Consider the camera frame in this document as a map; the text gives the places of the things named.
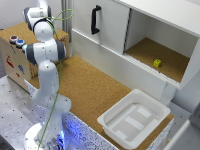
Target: cardboard box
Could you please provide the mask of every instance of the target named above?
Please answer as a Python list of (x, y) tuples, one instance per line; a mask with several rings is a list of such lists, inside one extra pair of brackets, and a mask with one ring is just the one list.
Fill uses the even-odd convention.
[[(69, 57), (69, 35), (57, 29), (58, 38), (66, 47), (67, 55)], [(35, 35), (30, 31), (25, 22), (0, 31), (0, 52), (2, 55), (6, 74), (17, 82), (25, 90), (28, 90), (24, 79), (27, 81), (34, 78), (38, 74), (37, 65), (32, 65), (27, 59), (21, 49), (11, 45), (9, 38), (12, 35), (17, 35), (19, 39), (25, 40), (26, 44), (38, 43)]]

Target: green cable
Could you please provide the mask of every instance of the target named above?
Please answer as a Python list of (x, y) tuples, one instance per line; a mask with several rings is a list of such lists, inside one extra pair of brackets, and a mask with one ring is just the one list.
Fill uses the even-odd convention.
[[(57, 17), (60, 16), (61, 13), (65, 12), (65, 11), (68, 11), (68, 10), (71, 10), (71, 11), (73, 12), (72, 15), (71, 15), (70, 17), (65, 18), (65, 19), (57, 19)], [(66, 20), (66, 19), (71, 18), (71, 17), (74, 15), (74, 11), (73, 11), (72, 9), (64, 10), (64, 11), (62, 11), (61, 13), (60, 13), (54, 20)], [(48, 21), (47, 21), (47, 23), (51, 26), (51, 28), (53, 29), (54, 33), (56, 34), (57, 40), (59, 40), (59, 39), (58, 39), (58, 35), (57, 35), (57, 33), (56, 33), (54, 27), (53, 27)], [(46, 133), (47, 126), (48, 126), (48, 124), (49, 124), (49, 121), (50, 121), (50, 119), (51, 119), (51, 116), (52, 116), (52, 114), (53, 114), (53, 111), (54, 111), (54, 108), (55, 108), (55, 105), (56, 105), (56, 102), (57, 102), (57, 99), (58, 99), (58, 93), (59, 93), (59, 90), (60, 90), (61, 73), (62, 73), (62, 71), (61, 71), (61, 68), (62, 68), (61, 61), (60, 61), (59, 63), (60, 63), (59, 89), (58, 89), (58, 92), (57, 92), (57, 94), (56, 94), (56, 99), (55, 99), (55, 101), (54, 101), (53, 108), (52, 108), (52, 110), (51, 110), (51, 113), (50, 113), (50, 116), (49, 116), (49, 118), (48, 118), (47, 124), (46, 124), (46, 126), (45, 126), (44, 133), (42, 134), (42, 138), (41, 138), (41, 140), (40, 140), (40, 144), (39, 144), (39, 146), (38, 146), (38, 150), (39, 150), (39, 148), (40, 148), (40, 145), (41, 145), (42, 140), (43, 140), (43, 138), (44, 138), (44, 135), (45, 135), (45, 133)]]

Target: yellow object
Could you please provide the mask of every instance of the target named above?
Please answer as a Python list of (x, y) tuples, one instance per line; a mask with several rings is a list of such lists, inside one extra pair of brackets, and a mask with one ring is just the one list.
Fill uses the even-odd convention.
[(154, 61), (154, 66), (159, 67), (160, 64), (161, 64), (161, 60), (156, 59), (156, 60)]

